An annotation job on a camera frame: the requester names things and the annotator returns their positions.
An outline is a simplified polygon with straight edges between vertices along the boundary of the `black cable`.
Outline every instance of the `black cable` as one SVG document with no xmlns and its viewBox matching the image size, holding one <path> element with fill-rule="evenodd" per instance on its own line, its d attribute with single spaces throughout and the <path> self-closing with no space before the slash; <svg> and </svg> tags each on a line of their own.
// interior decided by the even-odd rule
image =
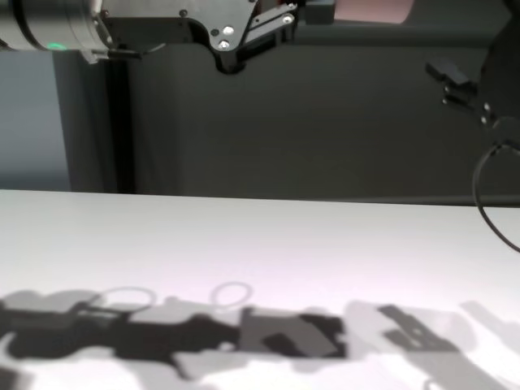
<svg viewBox="0 0 520 390">
<path fill-rule="evenodd" d="M 502 150 L 512 150 L 518 152 L 516 148 L 508 144 L 495 144 L 488 152 L 484 154 L 484 156 L 480 159 L 476 168 L 474 169 L 473 174 L 473 198 L 474 203 L 479 209 L 482 218 L 486 222 L 486 224 L 493 230 L 493 232 L 500 238 L 506 245 L 508 245 L 511 249 L 520 253 L 520 247 L 516 246 L 513 242 L 511 242 L 506 236 L 502 234 L 498 227 L 491 221 L 488 217 L 488 214 L 484 210 L 484 206 L 482 204 L 482 199 L 480 195 L 480 176 L 482 175 L 482 170 L 487 166 L 489 160 L 500 153 Z"/>
</svg>

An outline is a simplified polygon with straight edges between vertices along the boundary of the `white table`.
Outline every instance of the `white table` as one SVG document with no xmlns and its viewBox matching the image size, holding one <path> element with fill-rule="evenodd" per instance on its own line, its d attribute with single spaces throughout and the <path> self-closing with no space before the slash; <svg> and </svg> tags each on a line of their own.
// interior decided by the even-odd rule
<svg viewBox="0 0 520 390">
<path fill-rule="evenodd" d="M 520 210 L 490 215 L 520 242 Z M 68 357 L 17 359 L 17 337 L 28 350 L 39 341 L 24 342 L 12 331 L 0 340 L 0 367 L 26 375 L 23 389 L 498 390 L 520 384 L 520 256 L 474 208 L 2 191 L 0 258 L 6 307 L 0 321 L 17 310 L 54 311 L 65 329 L 98 316 L 104 332 L 115 321 L 108 314 L 66 315 L 75 303 L 70 291 L 84 290 L 76 296 L 90 299 L 94 292 L 138 287 L 157 301 L 131 316 L 123 332 L 142 323 L 179 325 L 204 313 L 244 332 L 242 309 L 254 307 L 250 315 L 258 321 L 261 315 L 271 325 L 287 319 L 289 327 L 301 327 L 300 336 L 310 327 L 296 346 L 306 350 L 315 342 L 318 350 L 304 358 L 236 345 L 230 351 L 225 344 L 176 350 L 173 358 L 191 378 L 183 380 L 166 364 L 113 357 L 103 345 Z M 136 308 L 148 296 L 128 289 L 106 299 L 93 305 Z M 348 357 L 326 357 L 333 343 L 319 341 L 316 327 L 291 322 L 302 313 L 341 319 L 347 332 L 334 345 L 346 340 Z M 399 313 L 436 336 L 410 317 L 400 326 Z M 45 321 L 16 326 L 45 328 Z M 417 344 L 406 352 L 388 333 L 403 337 L 403 330 L 417 332 L 427 348 Z M 138 332 L 132 340 L 147 336 Z M 405 338 L 410 348 L 412 339 Z"/>
</svg>

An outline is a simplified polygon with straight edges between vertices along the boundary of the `metal plate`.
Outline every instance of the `metal plate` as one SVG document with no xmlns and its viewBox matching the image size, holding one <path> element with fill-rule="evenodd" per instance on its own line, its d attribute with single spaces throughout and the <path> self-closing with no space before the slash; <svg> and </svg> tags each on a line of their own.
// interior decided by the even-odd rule
<svg viewBox="0 0 520 390">
<path fill-rule="evenodd" d="M 182 18 L 201 24 L 207 31 L 210 46 L 221 51 L 219 44 L 227 41 L 226 51 L 241 44 L 256 6 L 256 0 L 105 0 L 103 9 L 111 18 Z M 233 27 L 232 35 L 224 35 L 225 27 Z"/>
</svg>

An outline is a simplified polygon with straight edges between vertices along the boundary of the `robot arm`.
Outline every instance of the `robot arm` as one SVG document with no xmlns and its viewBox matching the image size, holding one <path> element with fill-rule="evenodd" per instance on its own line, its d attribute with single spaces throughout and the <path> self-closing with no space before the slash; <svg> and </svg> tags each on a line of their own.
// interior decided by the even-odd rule
<svg viewBox="0 0 520 390">
<path fill-rule="evenodd" d="M 164 45 L 196 42 L 224 73 L 293 39 L 305 8 L 307 23 L 331 24 L 333 0 L 0 0 L 4 50 L 79 50 L 100 59 L 140 58 Z"/>
</svg>

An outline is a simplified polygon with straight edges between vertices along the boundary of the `gray wall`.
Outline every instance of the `gray wall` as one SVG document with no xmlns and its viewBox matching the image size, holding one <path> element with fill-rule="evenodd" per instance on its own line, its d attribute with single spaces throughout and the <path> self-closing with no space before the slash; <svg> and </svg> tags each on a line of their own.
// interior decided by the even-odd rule
<svg viewBox="0 0 520 390">
<path fill-rule="evenodd" d="M 285 46 L 228 77 L 201 47 L 132 65 L 142 193 L 216 197 L 468 197 L 488 139 L 440 103 L 425 62 L 471 76 L 485 49 Z M 496 194 L 520 193 L 498 167 Z"/>
<path fill-rule="evenodd" d="M 0 54 L 0 189 L 69 189 L 50 54 Z"/>
</svg>

